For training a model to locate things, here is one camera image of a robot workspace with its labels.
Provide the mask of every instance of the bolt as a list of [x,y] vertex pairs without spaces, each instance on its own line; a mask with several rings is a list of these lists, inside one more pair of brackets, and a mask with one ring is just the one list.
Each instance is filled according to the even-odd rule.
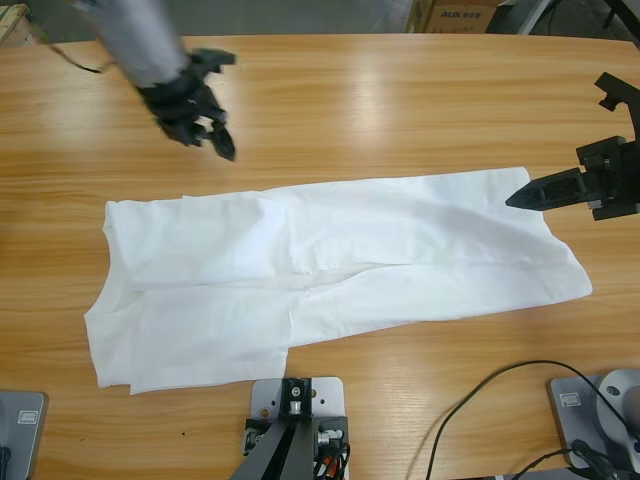
[[302,413],[302,402],[291,402],[289,404],[289,415],[300,415]]

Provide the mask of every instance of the gray robot arm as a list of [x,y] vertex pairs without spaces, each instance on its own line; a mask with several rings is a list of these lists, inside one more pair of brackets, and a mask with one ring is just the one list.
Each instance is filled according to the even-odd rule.
[[[200,146],[211,140],[223,158],[235,158],[227,113],[204,82],[235,56],[223,50],[187,53],[161,0],[74,0],[106,49],[172,140]],[[209,128],[198,120],[211,120]]]

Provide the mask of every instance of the cardboard box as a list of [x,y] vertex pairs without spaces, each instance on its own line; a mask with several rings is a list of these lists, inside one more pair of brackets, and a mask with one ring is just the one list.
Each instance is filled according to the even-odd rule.
[[500,0],[414,0],[408,33],[484,33]]
[[0,7],[0,47],[22,47],[36,43],[31,34],[28,13],[29,8],[22,4]]

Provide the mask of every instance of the gray base plate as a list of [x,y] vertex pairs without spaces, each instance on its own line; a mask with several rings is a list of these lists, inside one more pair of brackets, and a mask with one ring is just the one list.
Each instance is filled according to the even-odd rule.
[[0,392],[0,444],[9,447],[7,480],[31,476],[48,397],[39,392]]
[[[602,380],[600,375],[587,378],[596,386]],[[596,408],[596,393],[582,378],[557,378],[551,381],[550,390],[565,446],[583,440],[592,449],[606,453],[617,468],[632,470],[629,452],[604,434]],[[569,461],[576,468],[588,467],[573,453],[569,454]]]
[[[315,417],[344,417],[344,386],[338,377],[314,377],[311,386],[316,396],[311,399]],[[280,411],[282,380],[257,380],[251,389],[251,418],[277,420]]]

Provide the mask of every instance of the wood grain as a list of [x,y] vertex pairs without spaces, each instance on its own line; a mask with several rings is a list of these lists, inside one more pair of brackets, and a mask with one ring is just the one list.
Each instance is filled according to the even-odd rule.
[[[632,136],[625,109],[597,105],[593,82],[603,71],[640,84],[634,47],[611,41],[188,44],[238,55],[210,79],[231,115],[235,164],[166,140],[117,69],[85,73],[44,47],[0,51],[0,385],[50,396],[36,479],[222,479],[241,461],[248,382],[135,397],[97,388],[83,313],[108,269],[106,200],[517,165],[545,175],[576,166],[578,146]],[[95,44],[64,48],[85,64],[105,60]],[[589,272],[592,296],[291,351],[290,375],[344,381],[353,479],[423,478],[418,450],[430,425],[510,362],[552,358],[589,373],[640,367],[640,218],[596,224],[575,206],[546,219]],[[436,477],[505,473],[557,448],[546,382],[563,375],[528,367],[496,380],[452,422]]]

